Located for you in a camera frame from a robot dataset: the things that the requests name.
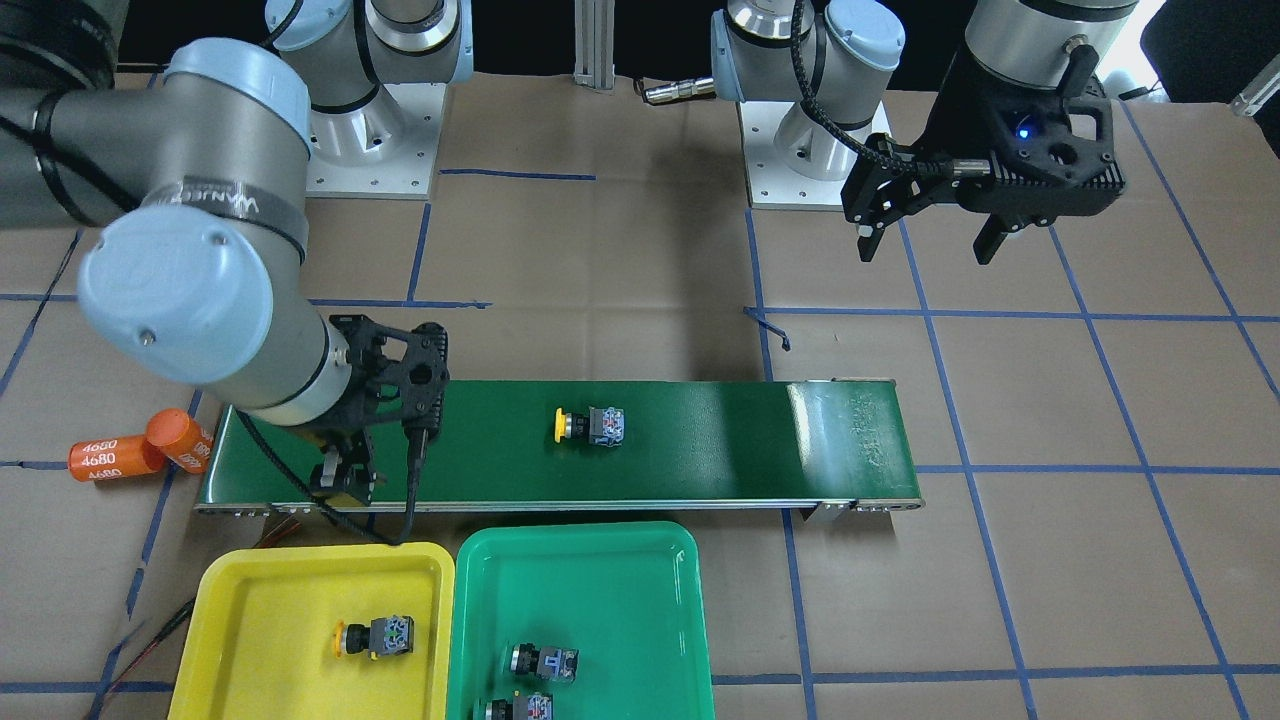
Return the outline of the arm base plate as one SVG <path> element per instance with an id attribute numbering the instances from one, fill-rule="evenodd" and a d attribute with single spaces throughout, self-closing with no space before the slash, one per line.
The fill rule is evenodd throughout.
<path id="1" fill-rule="evenodd" d="M 740 102 L 749 204 L 763 210 L 841 211 L 858 155 L 796 102 Z"/>
<path id="2" fill-rule="evenodd" d="M 344 113 L 310 113 L 310 199 L 428 201 L 448 85 L 385 85 Z"/>

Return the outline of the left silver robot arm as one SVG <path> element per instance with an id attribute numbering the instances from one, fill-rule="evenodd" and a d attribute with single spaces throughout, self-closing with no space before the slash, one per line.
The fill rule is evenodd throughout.
<path id="1" fill-rule="evenodd" d="M 790 102 L 809 137 L 852 155 L 840 202 L 874 258 L 886 229 L 941 204 L 980 214 L 975 260 L 1062 217 L 1096 217 L 1126 191 L 1112 105 L 1096 70 L 1133 1 L 978 1 L 920 136 L 870 123 L 908 46 L 878 1 L 728 1 L 710 18 L 726 100 Z"/>

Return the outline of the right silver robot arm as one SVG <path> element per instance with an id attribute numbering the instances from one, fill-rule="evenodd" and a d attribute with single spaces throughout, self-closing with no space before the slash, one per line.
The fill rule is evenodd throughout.
<path id="1" fill-rule="evenodd" d="M 101 232 L 78 302 L 151 373 L 306 438 L 300 488 L 370 502 L 371 429 L 398 424 L 415 505 L 448 336 L 323 316 L 300 292 L 316 161 L 406 152 L 393 85 L 474 70 L 467 1 L 269 1 L 261 42 L 202 37 L 152 90 L 115 86 L 125 1 L 3 4 L 3 228 Z"/>

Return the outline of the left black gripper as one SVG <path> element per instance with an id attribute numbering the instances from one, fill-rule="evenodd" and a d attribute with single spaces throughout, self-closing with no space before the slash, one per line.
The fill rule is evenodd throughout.
<path id="1" fill-rule="evenodd" d="M 1059 46 L 1057 55 L 1066 61 L 1059 82 L 1032 88 L 961 49 L 915 142 L 869 137 L 900 168 L 859 158 L 845 182 L 844 214 L 859 224 L 861 263 L 876 258 L 884 224 L 934 204 L 988 215 L 974 240 L 974 258 L 987 266 L 1025 224 L 1093 217 L 1126 191 L 1111 105 L 1093 74 L 1097 51 Z"/>

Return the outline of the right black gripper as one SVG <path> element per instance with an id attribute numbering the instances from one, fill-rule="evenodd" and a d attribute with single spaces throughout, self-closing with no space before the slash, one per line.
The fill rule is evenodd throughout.
<path id="1" fill-rule="evenodd" d="M 365 315 L 330 315 L 329 323 L 347 342 L 340 359 L 349 379 L 324 413 L 292 433 L 324 448 L 310 474 L 312 496 L 325 501 L 351 496 L 358 506 L 370 506 L 381 480 L 374 445 L 362 437 L 371 427 L 397 423 L 408 442 L 407 455 L 426 454 L 443 421 L 449 336 L 435 322 L 412 331 Z"/>

